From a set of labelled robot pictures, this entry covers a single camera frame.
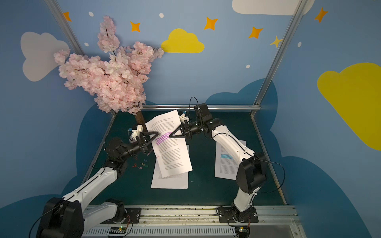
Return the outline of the purple highlighted paper document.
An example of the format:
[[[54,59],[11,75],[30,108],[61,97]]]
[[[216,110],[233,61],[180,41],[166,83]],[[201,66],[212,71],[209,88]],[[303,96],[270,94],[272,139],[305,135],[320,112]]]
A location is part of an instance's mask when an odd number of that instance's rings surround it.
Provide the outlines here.
[[[179,119],[178,111],[173,110],[161,115],[158,115],[146,123],[148,131],[159,132],[158,137],[152,142],[152,147],[162,146],[164,148],[170,146],[180,146],[186,145],[185,139],[170,139],[169,135],[172,133],[179,125],[181,121]]]

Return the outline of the pink highlighted paper document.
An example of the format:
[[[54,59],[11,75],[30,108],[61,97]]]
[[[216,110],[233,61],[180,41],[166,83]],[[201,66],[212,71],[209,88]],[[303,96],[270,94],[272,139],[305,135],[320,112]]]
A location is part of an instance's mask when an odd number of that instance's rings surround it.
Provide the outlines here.
[[[186,145],[154,146],[156,156],[152,189],[187,189],[192,166]]]

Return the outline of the blue highlighted paper document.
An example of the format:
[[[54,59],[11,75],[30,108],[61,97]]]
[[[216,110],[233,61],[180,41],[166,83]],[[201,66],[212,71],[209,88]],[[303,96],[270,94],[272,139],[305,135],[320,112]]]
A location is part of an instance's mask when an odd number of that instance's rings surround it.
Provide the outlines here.
[[[239,162],[227,150],[216,143],[215,172],[216,178],[236,180]]]

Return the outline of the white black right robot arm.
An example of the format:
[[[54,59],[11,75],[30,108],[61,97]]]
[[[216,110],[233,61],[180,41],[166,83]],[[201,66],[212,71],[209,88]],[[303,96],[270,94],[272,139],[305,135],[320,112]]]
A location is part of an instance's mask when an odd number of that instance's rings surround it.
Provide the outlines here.
[[[205,103],[194,106],[194,110],[197,120],[192,123],[184,120],[169,137],[192,139],[193,135],[202,132],[207,138],[220,144],[238,164],[236,183],[239,190],[231,207],[220,207],[217,214],[226,223],[257,221],[252,202],[267,181],[266,160],[241,143],[219,118],[214,118]]]

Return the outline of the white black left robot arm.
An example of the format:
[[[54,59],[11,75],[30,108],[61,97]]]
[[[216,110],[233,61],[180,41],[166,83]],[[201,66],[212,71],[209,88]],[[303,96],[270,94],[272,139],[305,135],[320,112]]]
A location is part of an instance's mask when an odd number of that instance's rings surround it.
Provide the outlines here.
[[[109,199],[101,205],[87,209],[105,188],[119,179],[128,167],[128,158],[152,150],[158,132],[141,132],[135,141],[124,143],[111,139],[105,148],[107,159],[99,171],[81,186],[62,198],[51,198],[36,223],[38,238],[80,238],[89,229],[105,222],[124,223],[127,219],[125,204]]]

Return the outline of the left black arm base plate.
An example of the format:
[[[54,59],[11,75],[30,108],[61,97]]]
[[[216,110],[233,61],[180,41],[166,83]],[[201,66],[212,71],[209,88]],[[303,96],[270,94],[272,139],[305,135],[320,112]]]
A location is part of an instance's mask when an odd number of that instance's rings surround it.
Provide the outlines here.
[[[125,208],[125,212],[122,215],[118,215],[111,220],[112,224],[138,224],[141,217],[141,208]]]

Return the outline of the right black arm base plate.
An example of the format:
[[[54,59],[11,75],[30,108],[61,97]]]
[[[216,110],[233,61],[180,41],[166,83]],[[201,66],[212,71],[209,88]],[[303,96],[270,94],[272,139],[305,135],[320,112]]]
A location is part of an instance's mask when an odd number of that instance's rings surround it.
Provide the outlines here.
[[[258,214],[253,206],[246,211],[239,211],[236,207],[217,207],[216,214],[220,223],[258,223]]]

